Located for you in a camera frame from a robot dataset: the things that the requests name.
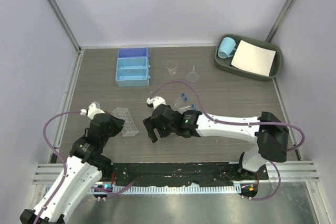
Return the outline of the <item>clear acrylic test tube rack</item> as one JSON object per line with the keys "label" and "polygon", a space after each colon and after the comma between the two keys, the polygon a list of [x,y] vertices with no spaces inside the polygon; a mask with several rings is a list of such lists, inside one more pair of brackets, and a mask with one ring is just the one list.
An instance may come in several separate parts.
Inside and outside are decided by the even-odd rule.
{"label": "clear acrylic test tube rack", "polygon": [[127,108],[116,108],[113,110],[113,115],[124,120],[124,126],[121,131],[123,137],[131,137],[138,134],[138,129],[133,121],[133,118]]}

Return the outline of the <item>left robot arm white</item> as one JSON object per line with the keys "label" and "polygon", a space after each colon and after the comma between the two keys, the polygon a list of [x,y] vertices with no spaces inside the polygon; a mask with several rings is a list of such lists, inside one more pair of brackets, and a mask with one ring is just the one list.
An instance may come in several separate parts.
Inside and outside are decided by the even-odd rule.
{"label": "left robot arm white", "polygon": [[111,159],[102,151],[123,126],[123,119],[109,113],[94,115],[84,135],[73,143],[65,166],[48,193],[33,209],[22,212],[21,223],[67,223],[89,189],[111,177]]}

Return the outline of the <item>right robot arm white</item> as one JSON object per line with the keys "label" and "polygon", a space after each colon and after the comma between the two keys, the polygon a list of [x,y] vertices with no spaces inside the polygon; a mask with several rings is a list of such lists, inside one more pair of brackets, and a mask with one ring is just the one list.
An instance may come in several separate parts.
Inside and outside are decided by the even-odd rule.
{"label": "right robot arm white", "polygon": [[180,113],[160,104],[143,124],[153,143],[171,134],[184,138],[227,137],[251,143],[252,148],[240,155],[231,179],[250,179],[267,162],[287,160],[289,130],[270,112],[259,117],[230,118],[196,110]]}

